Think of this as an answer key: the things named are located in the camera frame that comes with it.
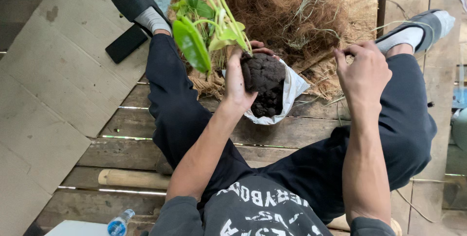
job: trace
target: white plastic bag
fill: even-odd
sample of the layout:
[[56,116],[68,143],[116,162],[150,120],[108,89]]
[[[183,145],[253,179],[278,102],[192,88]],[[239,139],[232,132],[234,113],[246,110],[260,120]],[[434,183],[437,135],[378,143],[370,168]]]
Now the white plastic bag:
[[260,125],[274,125],[289,113],[292,109],[295,98],[299,96],[303,91],[310,87],[303,78],[301,78],[295,71],[292,70],[285,62],[279,60],[285,66],[285,80],[284,80],[284,93],[282,98],[282,112],[279,115],[272,117],[262,116],[257,118],[253,115],[251,108],[245,112],[245,116],[249,118],[253,123]]

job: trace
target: dark soil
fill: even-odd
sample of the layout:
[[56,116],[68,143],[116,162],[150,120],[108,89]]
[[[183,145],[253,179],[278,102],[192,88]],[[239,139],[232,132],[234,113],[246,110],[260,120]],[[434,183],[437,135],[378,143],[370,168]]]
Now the dark soil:
[[251,106],[254,116],[274,116],[282,111],[285,67],[267,54],[257,53],[253,58],[241,59],[245,89],[258,92]]

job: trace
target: black smartphone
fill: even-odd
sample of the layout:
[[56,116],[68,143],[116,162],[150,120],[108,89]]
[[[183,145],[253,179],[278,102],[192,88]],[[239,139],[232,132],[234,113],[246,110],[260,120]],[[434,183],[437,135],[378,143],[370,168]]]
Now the black smartphone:
[[148,40],[146,33],[137,24],[134,24],[106,47],[106,52],[114,63],[118,64],[146,42],[146,40]]

